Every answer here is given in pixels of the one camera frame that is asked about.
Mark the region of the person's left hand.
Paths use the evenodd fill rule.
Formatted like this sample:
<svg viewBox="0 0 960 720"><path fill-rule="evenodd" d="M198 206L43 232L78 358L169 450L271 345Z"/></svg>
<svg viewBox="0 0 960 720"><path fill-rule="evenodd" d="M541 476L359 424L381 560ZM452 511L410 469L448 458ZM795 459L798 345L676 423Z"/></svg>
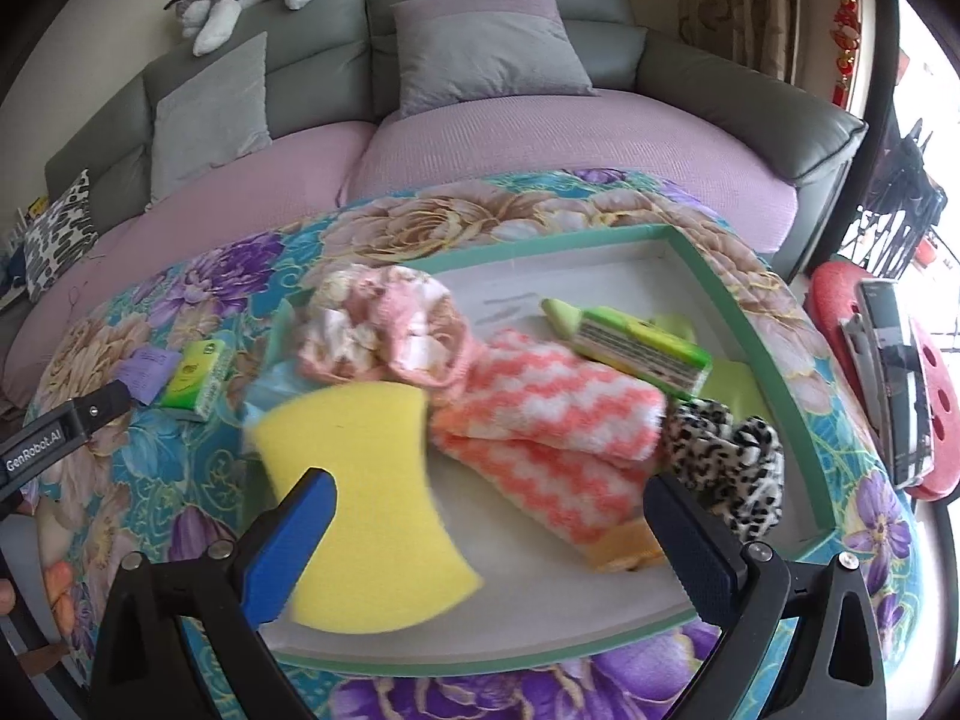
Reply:
<svg viewBox="0 0 960 720"><path fill-rule="evenodd" d="M8 580L0 580L0 616L8 616L16 605L16 593Z"/></svg>

